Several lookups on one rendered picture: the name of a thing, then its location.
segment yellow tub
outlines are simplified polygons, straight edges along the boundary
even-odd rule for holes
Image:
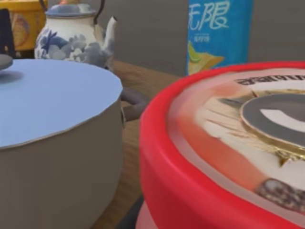
[[[38,0],[0,0],[0,9],[10,11],[16,51],[32,50],[46,18]]]

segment wooden table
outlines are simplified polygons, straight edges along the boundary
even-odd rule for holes
[[[179,77],[142,67],[115,62],[115,73],[126,87],[134,88],[153,98]],[[141,195],[139,182],[139,121],[126,124],[123,130],[124,164],[114,199],[92,229],[113,229]]]

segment blue floral pattern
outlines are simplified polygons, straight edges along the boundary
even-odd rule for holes
[[[45,28],[37,38],[35,58],[84,62],[111,69],[113,45],[114,41],[110,41],[109,48],[102,50],[97,42],[88,44],[84,35],[66,40],[56,31]]]

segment light blue lid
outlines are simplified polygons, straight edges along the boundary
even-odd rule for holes
[[[54,5],[45,14],[48,17],[84,17],[93,16],[96,11],[91,8],[89,4],[62,4]]]
[[[120,79],[94,65],[15,60],[0,71],[0,147],[74,127],[101,114],[121,92]]]

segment red rim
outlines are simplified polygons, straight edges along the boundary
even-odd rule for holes
[[[183,78],[152,100],[141,117],[141,185],[151,215],[160,229],[300,228],[220,188],[183,158],[166,130],[171,102],[186,87],[223,73],[271,68],[304,69],[305,62],[251,63],[218,68]]]

